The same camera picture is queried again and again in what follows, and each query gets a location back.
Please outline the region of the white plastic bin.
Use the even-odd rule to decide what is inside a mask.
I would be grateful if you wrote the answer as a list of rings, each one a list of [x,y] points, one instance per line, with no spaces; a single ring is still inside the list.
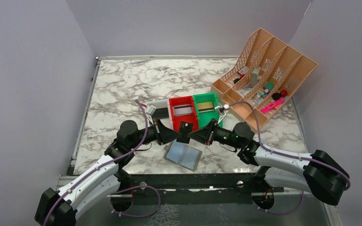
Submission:
[[[155,105],[157,108],[168,108],[169,117],[165,119],[160,119],[160,121],[168,128],[173,128],[172,120],[170,119],[170,110],[169,110],[169,99],[161,99],[155,101],[148,101],[146,105]]]

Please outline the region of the grey card holder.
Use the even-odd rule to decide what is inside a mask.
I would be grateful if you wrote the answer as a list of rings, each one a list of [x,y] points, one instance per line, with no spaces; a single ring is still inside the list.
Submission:
[[[202,151],[177,141],[172,141],[165,150],[164,159],[188,170],[197,170]]]

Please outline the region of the red plastic bin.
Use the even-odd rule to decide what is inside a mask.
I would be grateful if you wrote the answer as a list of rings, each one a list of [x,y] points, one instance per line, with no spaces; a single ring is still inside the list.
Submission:
[[[192,96],[174,97],[168,100],[169,118],[173,129],[179,131],[181,122],[192,124],[192,131],[198,129],[198,116]]]

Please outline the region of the green plastic bin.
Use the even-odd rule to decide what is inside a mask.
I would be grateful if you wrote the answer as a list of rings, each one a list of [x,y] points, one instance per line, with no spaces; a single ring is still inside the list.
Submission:
[[[219,120],[219,113],[214,109],[219,105],[217,95],[214,92],[193,95],[197,110],[198,127],[206,126],[211,119]]]

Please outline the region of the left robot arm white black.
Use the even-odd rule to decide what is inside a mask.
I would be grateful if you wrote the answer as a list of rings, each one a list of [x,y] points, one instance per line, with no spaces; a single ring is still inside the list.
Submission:
[[[133,120],[120,125],[117,137],[98,161],[79,177],[58,190],[48,188],[41,195],[34,219],[41,226],[74,226],[77,219],[109,194],[131,187],[130,174],[123,168],[141,145],[167,144],[181,133],[166,127],[160,120],[138,129]]]

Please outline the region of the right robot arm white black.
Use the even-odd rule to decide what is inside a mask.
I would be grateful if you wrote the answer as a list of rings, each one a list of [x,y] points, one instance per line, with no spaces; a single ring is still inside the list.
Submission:
[[[218,126],[217,120],[191,133],[188,137],[211,145],[225,144],[239,150],[237,156],[246,164],[268,167],[264,180],[270,187],[289,187],[310,192],[328,205],[339,204],[343,192],[348,188],[348,173],[325,151],[314,153],[292,153],[254,141],[254,132],[245,122],[237,123],[233,130]]]

